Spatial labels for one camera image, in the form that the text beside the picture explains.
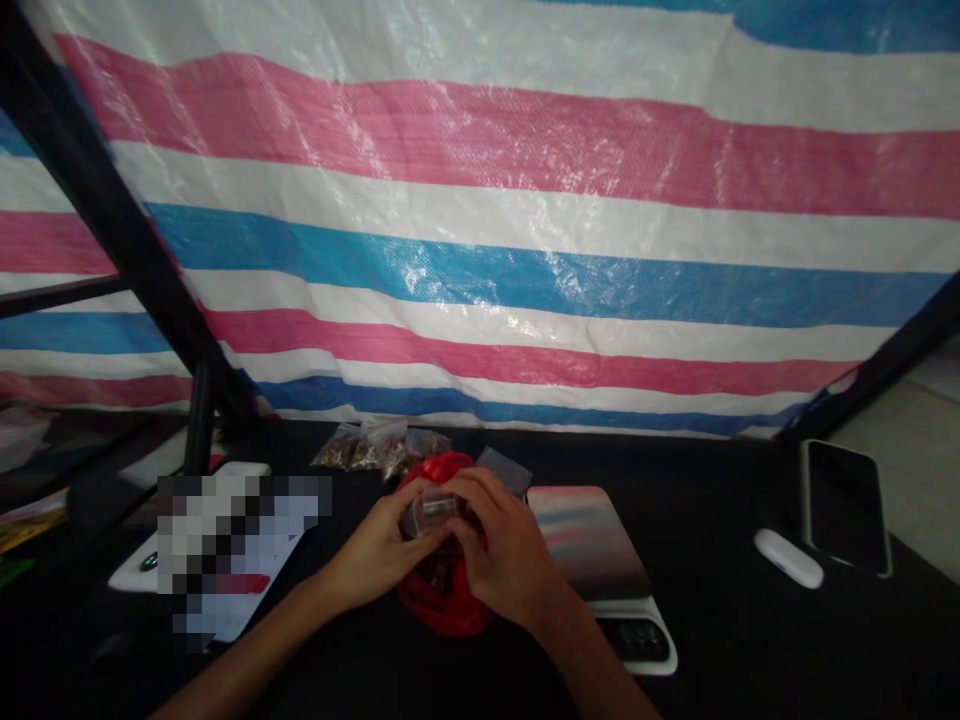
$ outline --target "smartphone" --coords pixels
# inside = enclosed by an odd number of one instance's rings
[[[876,461],[821,440],[806,440],[801,453],[804,542],[842,563],[890,577]]]

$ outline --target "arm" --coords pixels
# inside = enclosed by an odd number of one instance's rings
[[[322,570],[297,585],[151,717],[242,716],[313,633],[337,615],[383,595],[440,547],[447,532],[404,542],[398,527],[403,511],[430,484],[421,478],[395,495],[380,498]]]
[[[550,557],[536,518],[488,470],[462,470],[444,489],[470,503],[487,534],[448,521],[463,546],[470,590],[494,612],[525,628],[556,665],[585,720],[660,714],[623,667],[590,610]]]

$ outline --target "floor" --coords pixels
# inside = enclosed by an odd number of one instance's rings
[[[877,460],[890,531],[960,584],[960,361],[946,360],[931,358],[831,442]]]

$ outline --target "hand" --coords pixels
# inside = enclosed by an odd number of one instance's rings
[[[322,611],[331,615],[376,600],[396,586],[450,532],[438,529],[414,540],[400,536],[400,518],[422,490],[433,487],[417,478],[400,492],[377,500],[333,559],[306,581]]]
[[[465,499],[480,518],[488,549],[469,523],[451,518],[467,560],[470,590],[491,610],[533,632],[551,599],[569,588],[533,511],[485,468],[461,470],[443,489]]]

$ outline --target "person's right hand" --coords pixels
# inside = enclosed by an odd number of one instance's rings
[[[568,587],[533,511],[486,468],[461,470],[442,489],[469,503],[487,535],[484,550],[469,523],[447,521],[463,546],[470,591],[498,615],[532,632],[546,606]]]

